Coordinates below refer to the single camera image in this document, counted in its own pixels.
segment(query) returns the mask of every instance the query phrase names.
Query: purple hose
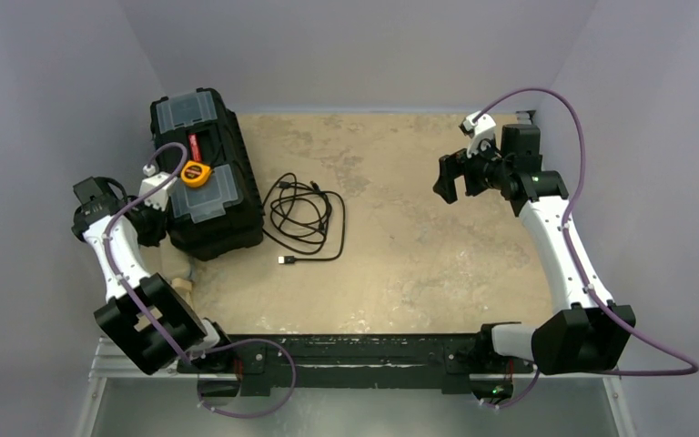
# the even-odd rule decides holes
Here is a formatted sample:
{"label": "purple hose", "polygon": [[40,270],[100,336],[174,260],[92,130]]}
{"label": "purple hose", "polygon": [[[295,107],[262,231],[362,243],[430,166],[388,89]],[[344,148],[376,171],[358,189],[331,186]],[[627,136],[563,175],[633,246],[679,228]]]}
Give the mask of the purple hose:
{"label": "purple hose", "polygon": [[[170,335],[169,332],[165,329],[164,326],[162,326],[162,323],[157,320],[156,317],[154,317],[153,314],[151,314],[151,311],[148,310],[148,307],[146,306],[145,303],[143,303],[143,300],[141,300],[137,294],[135,293],[135,290],[133,290],[132,287],[130,287],[129,282],[124,279],[124,273],[122,270],[119,268],[117,265],[116,260],[114,259],[114,252],[111,249],[111,239],[108,237],[111,235],[111,229],[114,228],[114,226],[117,224],[119,219],[122,218],[127,212],[137,206],[138,204],[142,203],[144,200],[152,196],[154,193],[158,192],[160,189],[162,189],[164,186],[166,186],[170,181],[175,179],[180,172],[180,170],[183,168],[183,166],[186,164],[186,161],[188,159],[188,151],[186,150],[186,147],[180,143],[167,143],[164,146],[158,148],[152,155],[151,158],[148,159],[148,165],[153,165],[154,160],[165,150],[169,148],[178,148],[181,151],[181,159],[176,168],[173,170],[173,172],[170,174],[169,177],[167,177],[165,180],[163,180],[159,185],[156,187],[150,189],[146,194],[137,197],[133,201],[127,203],[123,208],[121,208],[116,214],[114,214],[114,217],[111,218],[111,221],[108,222],[108,225],[106,226],[106,229],[103,231],[103,250],[106,253],[106,261],[108,262],[108,267],[111,268],[111,271],[114,273],[114,277],[119,279],[119,284],[124,287],[124,289],[127,291],[127,295],[130,297],[130,299],[135,302],[137,308],[140,310],[140,312],[143,313],[144,316],[146,316],[146,319],[151,323],[151,326],[154,327],[154,329],[159,332],[159,335],[161,335],[167,344],[170,345],[171,348],[173,348],[173,351],[177,354],[177,356],[186,364],[191,364],[191,359],[188,357],[186,352],[181,349],[180,345],[177,343],[176,339],[173,338],[173,336]],[[212,412],[215,412],[217,414],[222,414],[224,416],[228,417],[234,417],[234,418],[239,418],[239,419],[253,419],[261,416],[265,416],[267,414],[270,414],[280,407],[282,407],[285,402],[290,399],[290,396],[293,394],[294,390],[296,389],[296,363],[293,362],[293,357],[288,354],[288,351],[285,350],[282,346],[277,344],[274,341],[271,340],[265,340],[265,339],[247,339],[247,340],[241,340],[237,341],[231,344],[228,344],[226,346],[222,346],[219,348],[213,348],[206,350],[205,353],[213,353],[213,352],[221,352],[221,351],[227,351],[229,349],[234,349],[238,346],[243,346],[245,344],[249,343],[267,343],[272,346],[275,346],[276,348],[280,349],[282,351],[282,354],[285,355],[285,358],[288,359],[288,362],[290,363],[290,369],[292,371],[292,378],[290,382],[290,388],[286,395],[278,402],[276,403],[273,407],[263,411],[263,412],[254,412],[254,413],[248,413],[248,414],[243,414],[243,413],[237,413],[237,412],[224,412],[222,410],[218,410],[215,407],[210,407],[205,404],[204,401],[202,401],[202,398],[200,397],[200,400],[202,401],[202,405],[205,406],[205,408],[208,408]]]}
{"label": "purple hose", "polygon": [[515,96],[516,94],[520,94],[526,91],[539,91],[541,93],[549,94],[553,97],[556,97],[561,101],[564,106],[569,110],[570,115],[572,115],[572,120],[574,121],[574,127],[577,129],[577,140],[580,144],[580,179],[577,182],[577,189],[574,191],[574,194],[572,195],[572,199],[569,202],[569,205],[567,205],[567,208],[564,210],[564,213],[562,214],[562,232],[564,236],[564,241],[566,242],[567,249],[569,250],[570,255],[572,255],[572,261],[574,262],[575,267],[577,268],[577,271],[580,275],[580,279],[582,280],[583,284],[586,284],[585,290],[588,292],[588,296],[591,297],[591,299],[596,302],[596,305],[604,312],[604,314],[607,315],[612,321],[614,321],[618,326],[626,330],[628,333],[636,337],[637,339],[643,341],[644,343],[656,348],[659,351],[662,351],[668,355],[671,355],[672,357],[676,358],[677,360],[684,361],[687,364],[690,365],[689,368],[687,369],[678,369],[678,370],[661,370],[661,371],[604,371],[600,372],[602,374],[607,374],[607,375],[618,375],[618,376],[677,376],[677,375],[691,375],[693,373],[696,373],[699,371],[699,365],[698,363],[693,360],[691,357],[687,356],[686,354],[676,351],[668,346],[665,346],[661,344],[660,342],[650,339],[647,337],[645,334],[641,333],[640,331],[636,330],[636,328],[632,327],[628,323],[626,323],[624,320],[619,318],[612,310],[607,307],[607,305],[599,299],[599,297],[596,295],[595,291],[592,290],[589,285],[591,285],[591,282],[588,279],[588,273],[585,271],[585,268],[583,267],[583,262],[580,260],[580,256],[578,256],[577,251],[574,249],[574,245],[572,244],[572,237],[569,234],[569,227],[567,226],[567,220],[569,217],[572,215],[572,210],[574,209],[574,205],[577,203],[577,200],[580,198],[580,194],[583,192],[583,184],[585,182],[585,137],[583,135],[583,126],[580,123],[580,118],[577,117],[577,113],[574,111],[574,108],[572,107],[572,104],[569,103],[569,101],[562,96],[561,94],[552,91],[547,88],[539,88],[539,87],[529,87],[529,88],[521,88],[517,89],[515,91],[512,91],[496,100],[491,102],[488,106],[486,106],[474,119],[473,122],[478,120],[481,116],[486,114],[490,109],[495,107],[498,103],[502,102],[502,100],[505,100],[508,97]]}

